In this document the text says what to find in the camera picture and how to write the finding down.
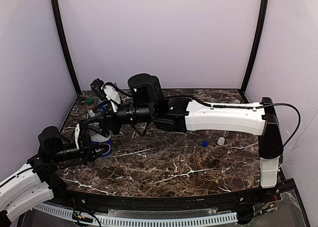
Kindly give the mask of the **Pepsi bottle blue label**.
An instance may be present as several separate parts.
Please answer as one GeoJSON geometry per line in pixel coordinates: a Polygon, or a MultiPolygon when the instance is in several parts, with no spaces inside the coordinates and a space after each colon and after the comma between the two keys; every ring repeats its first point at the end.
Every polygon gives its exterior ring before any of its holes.
{"type": "Polygon", "coordinates": [[[111,133],[105,136],[89,131],[92,144],[96,146],[95,151],[100,153],[95,160],[95,164],[100,168],[109,168],[113,160],[113,146],[111,133]]]}

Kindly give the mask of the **blue Pepsi bottle cap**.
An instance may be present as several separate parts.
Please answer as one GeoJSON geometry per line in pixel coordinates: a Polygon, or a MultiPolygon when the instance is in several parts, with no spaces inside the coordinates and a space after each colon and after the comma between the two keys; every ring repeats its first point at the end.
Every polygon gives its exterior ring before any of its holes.
{"type": "Polygon", "coordinates": [[[209,145],[209,143],[207,141],[202,142],[202,147],[206,148],[208,145],[209,145]]]}

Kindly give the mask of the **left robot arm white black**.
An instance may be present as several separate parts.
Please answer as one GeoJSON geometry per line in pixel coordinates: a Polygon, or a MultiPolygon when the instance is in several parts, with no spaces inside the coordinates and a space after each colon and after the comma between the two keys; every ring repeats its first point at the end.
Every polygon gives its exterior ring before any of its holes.
{"type": "Polygon", "coordinates": [[[18,171],[0,184],[0,225],[8,227],[20,215],[49,201],[71,201],[66,183],[56,174],[60,167],[93,162],[111,151],[107,138],[92,141],[86,131],[75,128],[74,140],[61,135],[55,126],[38,136],[39,150],[18,171]]]}

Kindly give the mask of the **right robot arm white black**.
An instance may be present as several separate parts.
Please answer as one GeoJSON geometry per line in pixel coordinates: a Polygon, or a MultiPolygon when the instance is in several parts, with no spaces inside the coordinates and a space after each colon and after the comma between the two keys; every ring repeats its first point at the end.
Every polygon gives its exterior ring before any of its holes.
{"type": "Polygon", "coordinates": [[[217,130],[257,136],[260,186],[276,186],[286,142],[282,140],[276,103],[271,98],[229,104],[204,102],[191,95],[165,96],[158,77],[146,73],[128,79],[126,96],[132,99],[129,103],[122,102],[123,91],[114,83],[95,79],[90,87],[105,107],[96,119],[104,133],[116,135],[123,125],[153,123],[166,132],[217,130]]]}

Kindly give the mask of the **Starbucks coffee bottle green cap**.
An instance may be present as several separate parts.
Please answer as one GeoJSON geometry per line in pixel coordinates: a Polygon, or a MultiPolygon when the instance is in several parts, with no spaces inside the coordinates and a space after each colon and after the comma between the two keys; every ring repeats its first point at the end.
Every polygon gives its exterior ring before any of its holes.
{"type": "Polygon", "coordinates": [[[94,101],[94,98],[89,97],[85,100],[86,109],[88,111],[88,115],[90,118],[94,117],[96,113],[94,112],[94,109],[96,108],[96,104],[94,101]]]}

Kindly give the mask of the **black left corner frame post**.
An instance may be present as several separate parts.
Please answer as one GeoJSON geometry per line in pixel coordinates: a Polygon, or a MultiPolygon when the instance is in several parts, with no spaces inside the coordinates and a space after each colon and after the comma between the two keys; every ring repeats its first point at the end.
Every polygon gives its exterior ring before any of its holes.
{"type": "Polygon", "coordinates": [[[55,25],[56,25],[60,45],[62,48],[65,63],[66,63],[67,69],[68,69],[68,73],[70,75],[70,78],[71,78],[73,87],[75,89],[76,95],[79,96],[81,94],[81,88],[80,88],[80,84],[79,84],[79,81],[78,81],[78,78],[77,78],[77,75],[75,72],[75,68],[73,65],[71,54],[69,51],[69,46],[68,46],[64,26],[63,26],[59,1],[58,0],[50,0],[50,1],[51,1],[53,16],[54,16],[54,20],[55,20],[55,25]]]}

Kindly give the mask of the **black corner frame post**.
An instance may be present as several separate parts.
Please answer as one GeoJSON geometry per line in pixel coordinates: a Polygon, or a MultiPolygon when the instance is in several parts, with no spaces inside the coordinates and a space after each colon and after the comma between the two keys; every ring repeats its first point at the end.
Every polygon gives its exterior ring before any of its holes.
{"type": "Polygon", "coordinates": [[[71,54],[69,51],[69,46],[68,46],[64,26],[63,26],[59,1],[58,0],[50,0],[50,1],[51,1],[53,16],[54,16],[54,20],[55,20],[55,25],[56,25],[60,45],[62,48],[65,63],[66,63],[67,69],[68,69],[68,73],[70,75],[70,78],[71,78],[73,87],[75,89],[76,95],[79,96],[81,94],[81,88],[80,88],[80,84],[79,84],[79,81],[78,81],[78,78],[77,78],[77,75],[75,72],[75,68],[73,65],[71,54]]]}
{"type": "Polygon", "coordinates": [[[265,17],[266,17],[266,11],[267,11],[267,5],[268,5],[268,0],[261,0],[260,1],[260,7],[259,7],[259,13],[258,13],[258,18],[257,18],[257,23],[256,23],[256,29],[255,29],[255,34],[254,34],[254,39],[248,59],[248,63],[246,66],[246,70],[244,73],[243,81],[241,84],[241,87],[239,89],[239,92],[242,97],[246,97],[245,93],[250,81],[250,77],[253,71],[254,63],[256,60],[257,52],[258,52],[258,47],[259,43],[261,40],[261,35],[263,31],[263,26],[265,22],[265,17]]]}

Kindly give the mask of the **black front table rail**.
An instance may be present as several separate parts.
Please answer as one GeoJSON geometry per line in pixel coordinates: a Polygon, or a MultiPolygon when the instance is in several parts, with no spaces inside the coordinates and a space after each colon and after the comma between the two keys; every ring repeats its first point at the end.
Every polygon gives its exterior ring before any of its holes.
{"type": "Polygon", "coordinates": [[[209,177],[213,170],[162,177],[148,173],[146,177],[116,174],[114,171],[64,170],[58,175],[67,188],[62,198],[51,203],[86,210],[108,212],[110,209],[129,211],[186,211],[213,209],[244,212],[258,204],[275,202],[279,194],[294,185],[293,179],[281,175],[274,188],[263,189],[258,178],[209,177]]]}

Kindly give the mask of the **black right corner frame post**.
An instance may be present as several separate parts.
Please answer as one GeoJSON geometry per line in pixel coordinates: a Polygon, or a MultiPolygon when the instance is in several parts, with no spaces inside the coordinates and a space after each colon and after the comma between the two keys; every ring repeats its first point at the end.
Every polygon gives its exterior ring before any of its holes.
{"type": "Polygon", "coordinates": [[[255,29],[255,34],[254,34],[254,39],[248,59],[248,63],[246,66],[246,70],[244,73],[243,81],[241,84],[241,87],[239,89],[239,92],[242,97],[246,97],[245,93],[250,81],[250,77],[253,71],[254,63],[256,60],[257,52],[258,52],[258,47],[259,43],[261,40],[261,35],[263,31],[263,26],[265,22],[265,17],[266,17],[266,11],[267,11],[267,5],[268,5],[268,0],[261,0],[260,1],[260,7],[259,7],[259,13],[258,13],[258,18],[257,18],[257,23],[256,23],[256,29],[255,29]]]}

